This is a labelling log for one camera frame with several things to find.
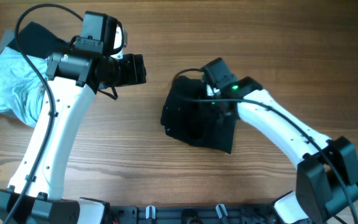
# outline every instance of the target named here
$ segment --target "black garment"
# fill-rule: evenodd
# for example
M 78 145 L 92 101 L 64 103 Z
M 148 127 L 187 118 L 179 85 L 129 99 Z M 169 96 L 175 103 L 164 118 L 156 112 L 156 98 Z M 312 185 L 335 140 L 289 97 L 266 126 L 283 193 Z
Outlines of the black garment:
M 161 125 L 165 134 L 191 146 L 208 147 L 231 153 L 235 119 L 223 118 L 211 103 L 183 101 L 175 96 L 205 99 L 201 80 L 179 77 L 165 101 Z
M 68 46 L 67 42 L 35 22 L 30 22 L 19 32 L 19 44 L 23 53 L 38 58 L 47 58 L 57 48 Z M 8 44 L 8 47 L 19 51 L 15 39 Z

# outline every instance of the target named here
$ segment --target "wooden table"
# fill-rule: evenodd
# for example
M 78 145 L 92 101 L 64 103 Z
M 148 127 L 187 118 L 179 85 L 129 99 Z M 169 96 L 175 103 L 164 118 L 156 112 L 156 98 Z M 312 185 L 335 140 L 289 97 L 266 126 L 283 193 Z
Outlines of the wooden table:
M 295 189 L 290 161 L 247 124 L 238 123 L 231 155 L 165 135 L 160 115 L 172 76 L 216 57 L 239 78 L 259 81 L 306 124 L 334 139 L 349 138 L 358 153 L 358 1 L 70 2 L 64 5 L 79 14 L 103 12 L 122 21 L 126 53 L 144 55 L 147 83 L 118 88 L 117 101 L 96 95 L 71 151 L 65 198 L 216 205 L 266 202 Z M 31 6 L 0 4 L 0 38 Z M 58 9 L 40 9 L 22 27 L 29 21 L 64 39 L 81 29 Z M 32 132 L 0 116 L 0 188 Z M 352 223 L 348 209 L 340 216 Z

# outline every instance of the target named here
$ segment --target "light blue cloth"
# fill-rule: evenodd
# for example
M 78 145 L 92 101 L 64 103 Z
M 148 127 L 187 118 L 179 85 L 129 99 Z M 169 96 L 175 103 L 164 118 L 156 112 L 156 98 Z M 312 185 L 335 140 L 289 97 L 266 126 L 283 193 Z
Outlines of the light blue cloth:
M 46 78 L 47 59 L 29 58 Z M 0 113 L 14 113 L 23 123 L 35 127 L 44 93 L 41 81 L 23 56 L 5 47 L 0 54 Z

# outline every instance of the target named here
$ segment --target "folded black fabric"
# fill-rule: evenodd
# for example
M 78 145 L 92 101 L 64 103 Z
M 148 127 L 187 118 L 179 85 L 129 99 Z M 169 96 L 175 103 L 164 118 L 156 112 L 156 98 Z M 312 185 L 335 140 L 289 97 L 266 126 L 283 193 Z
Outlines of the folded black fabric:
M 38 23 L 30 22 L 19 32 L 19 44 L 26 55 L 47 58 L 59 47 L 68 46 L 68 42 L 59 39 L 55 34 Z M 13 39 L 8 47 L 19 51 Z
M 206 99 L 201 80 L 179 77 L 165 101 L 161 125 L 165 134 L 191 146 L 208 147 L 231 153 L 235 119 L 223 118 L 211 103 L 194 103 L 180 99 Z

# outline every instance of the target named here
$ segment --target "tabletop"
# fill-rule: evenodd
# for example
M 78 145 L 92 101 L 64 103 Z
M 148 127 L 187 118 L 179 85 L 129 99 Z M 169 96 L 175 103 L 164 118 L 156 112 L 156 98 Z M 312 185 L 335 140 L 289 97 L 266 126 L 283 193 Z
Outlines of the tabletop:
M 0 39 L 34 5 L 4 2 Z M 147 69 L 147 83 L 117 88 L 117 101 L 96 95 L 71 150 L 64 198 L 216 205 L 270 202 L 294 190 L 293 165 L 248 124 L 237 122 L 232 154 L 165 135 L 160 116 L 170 80 L 217 57 L 237 77 L 263 84 L 315 130 L 351 140 L 358 154 L 358 1 L 69 0 L 63 5 L 80 15 L 95 11 L 118 18 L 128 32 L 125 53 L 142 54 Z M 22 27 L 30 21 L 67 40 L 81 30 L 77 18 L 59 9 L 39 9 Z M 33 130 L 0 115 L 0 188 L 18 168 Z M 355 206 L 358 212 L 358 201 Z M 348 208 L 339 215 L 352 223 Z

